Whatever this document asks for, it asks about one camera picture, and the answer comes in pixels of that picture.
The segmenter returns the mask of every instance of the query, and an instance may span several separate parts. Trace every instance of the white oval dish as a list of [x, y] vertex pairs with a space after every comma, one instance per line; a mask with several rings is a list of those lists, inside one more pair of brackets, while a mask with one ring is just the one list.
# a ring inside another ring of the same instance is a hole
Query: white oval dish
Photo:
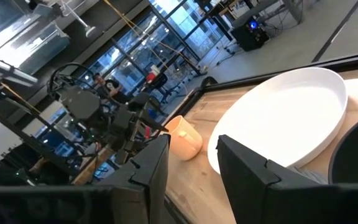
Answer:
[[336, 72], [314, 67], [285, 72], [225, 112], [209, 139], [209, 163], [220, 173], [216, 145], [227, 134], [281, 166], [303, 166], [334, 139], [346, 106], [345, 83]]

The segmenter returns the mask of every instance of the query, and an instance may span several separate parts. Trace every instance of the blue light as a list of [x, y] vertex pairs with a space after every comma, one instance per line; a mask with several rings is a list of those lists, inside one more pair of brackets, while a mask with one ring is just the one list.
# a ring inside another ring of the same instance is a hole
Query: blue light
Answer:
[[249, 27], [251, 27], [251, 29], [256, 29], [258, 28], [258, 23], [256, 21], [251, 21], [249, 22]]

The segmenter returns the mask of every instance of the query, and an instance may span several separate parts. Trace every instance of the gray floor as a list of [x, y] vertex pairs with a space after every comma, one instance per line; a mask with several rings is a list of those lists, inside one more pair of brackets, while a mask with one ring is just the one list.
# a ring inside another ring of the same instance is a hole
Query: gray floor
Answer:
[[[285, 17], [282, 23], [284, 28], [282, 33], [268, 41], [261, 49], [239, 52], [219, 66], [215, 66], [216, 62], [227, 56], [227, 53], [213, 49], [200, 62], [200, 65], [208, 66], [208, 76], [214, 77], [218, 82], [307, 65], [311, 63], [355, 3], [356, 0], [303, 0], [305, 19], [298, 26], [294, 27], [296, 21], [290, 15], [285, 16], [284, 12], [280, 18], [277, 16], [269, 21], [280, 27], [280, 20]], [[222, 41], [217, 43], [217, 47], [221, 48], [222, 45], [227, 44], [228, 40], [222, 38]], [[240, 48], [234, 46], [232, 50], [240, 50]], [[323, 54], [321, 60], [352, 54], [358, 54], [358, 9]], [[198, 87], [203, 78], [195, 78], [189, 82], [186, 85], [187, 92]], [[183, 97], [175, 98], [165, 111], [170, 113], [182, 100]]]

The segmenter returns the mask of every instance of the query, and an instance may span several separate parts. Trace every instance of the orange cup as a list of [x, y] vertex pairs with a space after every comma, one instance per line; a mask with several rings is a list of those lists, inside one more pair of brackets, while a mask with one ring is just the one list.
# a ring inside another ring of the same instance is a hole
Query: orange cup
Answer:
[[180, 159], [187, 161], [201, 150], [203, 138], [182, 116], [173, 118], [165, 127], [171, 135], [169, 150]]

